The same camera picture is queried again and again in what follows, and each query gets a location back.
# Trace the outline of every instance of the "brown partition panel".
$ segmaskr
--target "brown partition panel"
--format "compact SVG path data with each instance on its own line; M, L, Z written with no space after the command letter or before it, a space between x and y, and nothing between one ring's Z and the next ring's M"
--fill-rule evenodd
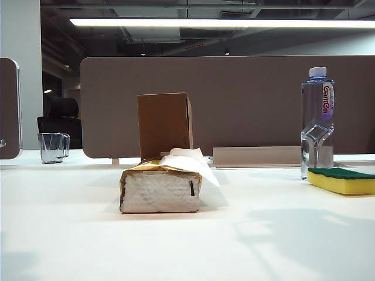
M0 58L0 139L6 142L0 159L13 159L22 149L18 71L15 61Z
M83 149L139 156L137 95L187 92L194 145L296 146L301 82L326 66L336 81L335 153L375 153L375 56L91 57L81 64Z

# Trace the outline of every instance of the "bottle cap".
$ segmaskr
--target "bottle cap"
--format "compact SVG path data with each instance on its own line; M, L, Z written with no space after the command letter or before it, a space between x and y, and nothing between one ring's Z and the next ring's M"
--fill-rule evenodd
M324 66L312 67L309 72L310 78L327 77L327 68Z

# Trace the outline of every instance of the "purple label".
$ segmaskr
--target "purple label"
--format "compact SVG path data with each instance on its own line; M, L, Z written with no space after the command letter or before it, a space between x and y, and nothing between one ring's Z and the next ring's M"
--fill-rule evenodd
M335 93L331 83L323 84L323 104L322 104L322 120L328 121L332 118L335 106Z

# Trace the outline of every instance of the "fluorescent light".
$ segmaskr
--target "fluorescent light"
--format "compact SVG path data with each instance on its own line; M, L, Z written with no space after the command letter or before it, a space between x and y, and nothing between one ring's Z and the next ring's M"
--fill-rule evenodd
M375 28L375 20L72 18L76 26L154 28Z

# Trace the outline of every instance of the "cardboard box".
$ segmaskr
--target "cardboard box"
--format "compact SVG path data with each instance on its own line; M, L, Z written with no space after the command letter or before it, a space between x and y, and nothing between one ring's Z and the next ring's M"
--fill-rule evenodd
M193 148L192 106L185 92L138 96L141 159Z

